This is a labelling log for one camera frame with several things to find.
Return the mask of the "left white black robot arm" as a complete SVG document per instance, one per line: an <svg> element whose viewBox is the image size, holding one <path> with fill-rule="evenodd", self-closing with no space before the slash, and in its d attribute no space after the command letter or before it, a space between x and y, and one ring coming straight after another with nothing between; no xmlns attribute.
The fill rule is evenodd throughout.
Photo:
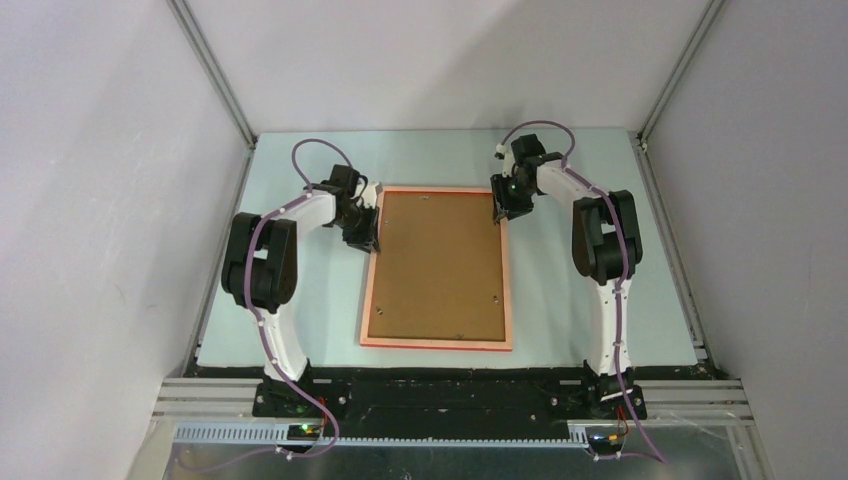
<svg viewBox="0 0 848 480"><path fill-rule="evenodd" d="M335 165L329 179L306 185L283 206L265 215L241 212L231 222L221 286L253 315L264 373L285 382L277 402L292 416L308 414L316 403L315 388L300 379L309 360L288 307L298 283L298 242L316 229L337 227L347 246L378 254L382 190L353 167Z"/></svg>

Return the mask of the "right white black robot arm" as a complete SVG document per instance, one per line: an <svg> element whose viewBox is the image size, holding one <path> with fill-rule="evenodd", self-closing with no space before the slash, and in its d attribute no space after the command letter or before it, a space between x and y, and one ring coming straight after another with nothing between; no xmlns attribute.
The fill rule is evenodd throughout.
<svg viewBox="0 0 848 480"><path fill-rule="evenodd" d="M494 156L503 163L490 178L494 223L531 213L537 196L551 196L571 213L572 261L589 281L592 301L593 341L584 362L581 402L591 416L606 418L634 389L627 302L643 246L633 194L590 181L534 134L504 138Z"/></svg>

